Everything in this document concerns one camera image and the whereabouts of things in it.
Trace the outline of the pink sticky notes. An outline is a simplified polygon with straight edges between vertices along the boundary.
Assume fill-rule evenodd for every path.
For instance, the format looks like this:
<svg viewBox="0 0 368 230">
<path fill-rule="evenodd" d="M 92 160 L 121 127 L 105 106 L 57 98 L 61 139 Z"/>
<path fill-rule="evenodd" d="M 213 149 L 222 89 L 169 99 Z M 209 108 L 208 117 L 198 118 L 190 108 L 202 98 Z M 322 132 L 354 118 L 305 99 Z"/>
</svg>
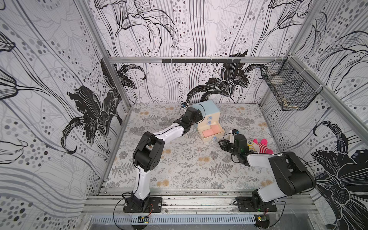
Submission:
<svg viewBox="0 0 368 230">
<path fill-rule="evenodd" d="M 212 130 L 212 132 L 213 132 L 214 135 L 222 132 L 221 127 L 219 125 L 217 125 L 217 124 L 210 125 L 210 128 L 211 128 L 211 130 Z"/>
<path fill-rule="evenodd" d="M 202 131 L 203 137 L 208 138 L 214 135 L 214 131 L 212 129 L 207 129 Z"/>
</svg>

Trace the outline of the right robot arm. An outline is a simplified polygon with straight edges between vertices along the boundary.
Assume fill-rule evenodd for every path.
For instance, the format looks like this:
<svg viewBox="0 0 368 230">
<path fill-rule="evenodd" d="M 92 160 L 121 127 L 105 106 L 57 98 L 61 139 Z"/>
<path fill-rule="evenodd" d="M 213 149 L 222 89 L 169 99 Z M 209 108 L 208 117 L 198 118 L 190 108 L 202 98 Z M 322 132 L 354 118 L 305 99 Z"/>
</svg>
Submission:
<svg viewBox="0 0 368 230">
<path fill-rule="evenodd" d="M 229 136 L 229 140 L 223 138 L 218 141 L 222 150 L 237 157 L 239 164 L 271 170 L 275 178 L 275 182 L 252 192 L 253 206 L 269 204 L 315 188 L 315 176 L 294 152 L 274 154 L 266 150 L 261 153 L 251 149 L 250 141 L 244 135 L 232 133 Z"/>
</svg>

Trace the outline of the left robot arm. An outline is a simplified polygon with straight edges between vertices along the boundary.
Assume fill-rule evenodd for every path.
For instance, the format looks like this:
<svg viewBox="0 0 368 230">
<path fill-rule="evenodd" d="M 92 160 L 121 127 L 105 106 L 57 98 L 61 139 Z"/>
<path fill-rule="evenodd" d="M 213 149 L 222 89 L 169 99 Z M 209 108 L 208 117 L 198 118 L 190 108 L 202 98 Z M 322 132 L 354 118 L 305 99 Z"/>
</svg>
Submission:
<svg viewBox="0 0 368 230">
<path fill-rule="evenodd" d="M 136 168 L 137 176 L 132 198 L 144 201 L 150 196 L 150 173 L 158 166 L 165 144 L 182 137 L 191 127 L 204 120 L 206 110 L 204 107 L 185 107 L 185 113 L 175 120 L 169 127 L 151 133 L 145 132 L 138 142 L 133 154 L 132 162 Z"/>
</svg>

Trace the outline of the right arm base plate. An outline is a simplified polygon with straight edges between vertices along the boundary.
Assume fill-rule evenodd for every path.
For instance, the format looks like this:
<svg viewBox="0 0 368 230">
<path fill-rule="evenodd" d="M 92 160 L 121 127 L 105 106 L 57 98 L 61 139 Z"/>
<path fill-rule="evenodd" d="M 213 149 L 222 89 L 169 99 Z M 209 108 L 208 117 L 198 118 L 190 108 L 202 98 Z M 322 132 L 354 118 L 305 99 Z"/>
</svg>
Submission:
<svg viewBox="0 0 368 230">
<path fill-rule="evenodd" d="M 240 212 L 276 212 L 278 209 L 274 201 L 263 202 L 256 197 L 238 196 L 233 202 Z"/>
</svg>

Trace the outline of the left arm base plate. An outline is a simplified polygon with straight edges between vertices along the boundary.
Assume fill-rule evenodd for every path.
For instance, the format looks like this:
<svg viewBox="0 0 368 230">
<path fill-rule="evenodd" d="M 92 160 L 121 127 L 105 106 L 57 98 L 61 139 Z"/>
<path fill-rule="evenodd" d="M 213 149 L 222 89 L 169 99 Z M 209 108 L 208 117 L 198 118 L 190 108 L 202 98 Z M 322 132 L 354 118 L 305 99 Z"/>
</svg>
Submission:
<svg viewBox="0 0 368 230">
<path fill-rule="evenodd" d="M 162 197 L 147 197 L 140 200 L 135 196 L 127 198 L 123 208 L 124 213 L 160 213 L 162 210 Z"/>
</svg>

